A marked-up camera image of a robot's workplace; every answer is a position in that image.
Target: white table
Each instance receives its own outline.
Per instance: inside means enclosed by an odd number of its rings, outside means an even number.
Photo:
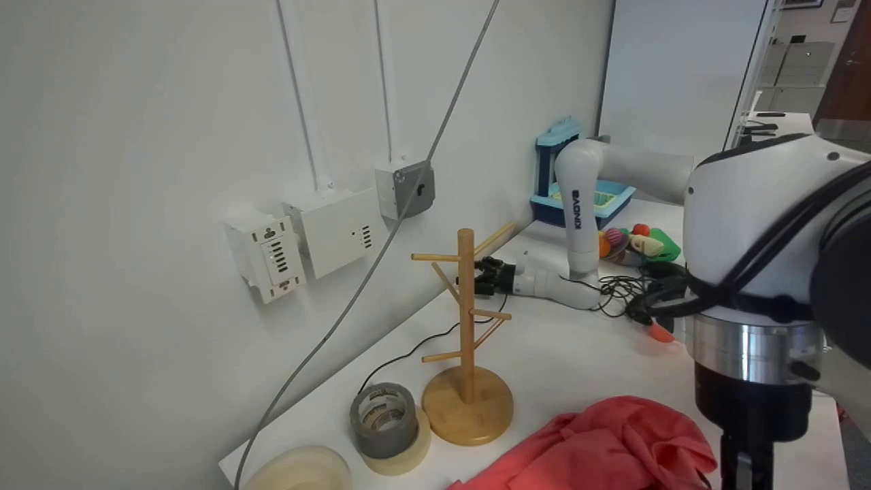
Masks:
[[[630,225],[647,220],[681,240],[681,206],[630,201],[614,224]],[[532,253],[558,268],[564,259],[564,232],[532,224],[515,236],[498,255],[516,259]],[[425,334],[441,332],[458,322],[458,306],[449,293],[436,296],[394,332],[323,382],[304,400],[279,415],[256,440],[244,473],[256,473],[267,459],[304,444],[323,444],[345,457],[354,484],[368,490],[441,490],[449,481],[479,473],[498,454],[539,430],[547,420],[613,394],[641,394],[666,404],[692,417],[709,447],[718,453],[718,427],[694,405],[694,364],[681,342],[652,342],[637,325],[613,322],[595,312],[569,311],[541,299],[511,296],[505,311],[515,315],[477,355],[482,368],[496,371],[515,393],[515,421],[505,436],[483,447],[451,447],[433,439],[425,462],[405,476],[379,476],[368,472],[349,439],[349,405],[362,379],[390,356],[407,351]],[[458,337],[433,340],[418,355],[451,351]],[[398,382],[415,397],[421,386],[447,364],[421,364],[418,356],[380,371],[373,382]],[[221,459],[230,480],[239,450]],[[776,447],[776,487],[786,490],[847,490],[847,465],[835,404],[814,394],[810,427],[795,444]]]

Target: red cloth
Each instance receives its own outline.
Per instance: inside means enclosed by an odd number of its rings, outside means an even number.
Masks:
[[[716,468],[701,430],[641,397],[610,397],[564,415],[451,490],[700,487]]]

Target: wooden mug tree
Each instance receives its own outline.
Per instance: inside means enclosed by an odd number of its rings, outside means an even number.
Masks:
[[[474,307],[474,262],[483,255],[486,248],[496,248],[498,240],[505,240],[511,228],[500,228],[496,236],[474,246],[474,232],[458,232],[458,255],[429,255],[414,253],[414,262],[429,262],[437,278],[447,283],[449,293],[459,303],[459,351],[429,355],[421,363],[459,359],[459,368],[437,374],[421,394],[421,408],[443,440],[477,447],[496,440],[515,417],[515,397],[505,382],[493,371],[474,364],[474,351],[486,342],[486,337],[511,315],[500,311],[477,311]],[[459,288],[437,268],[441,262],[455,262],[459,272]],[[489,319],[489,329],[477,337],[477,315]]]

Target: small device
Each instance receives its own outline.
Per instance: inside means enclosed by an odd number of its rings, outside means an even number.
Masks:
[[[225,224],[243,278],[270,306],[304,283],[296,232],[288,219],[247,212]]]
[[[436,201],[436,175],[426,160],[376,168],[379,206],[387,220],[418,216]]]
[[[371,191],[323,191],[285,205],[302,235],[307,276],[323,278],[358,262],[373,248],[376,197]]]

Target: wooden base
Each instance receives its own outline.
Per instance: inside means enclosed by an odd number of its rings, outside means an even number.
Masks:
[[[459,368],[436,376],[421,397],[433,432],[449,444],[479,447],[505,432],[515,397],[496,374],[474,368],[474,400],[462,400]]]

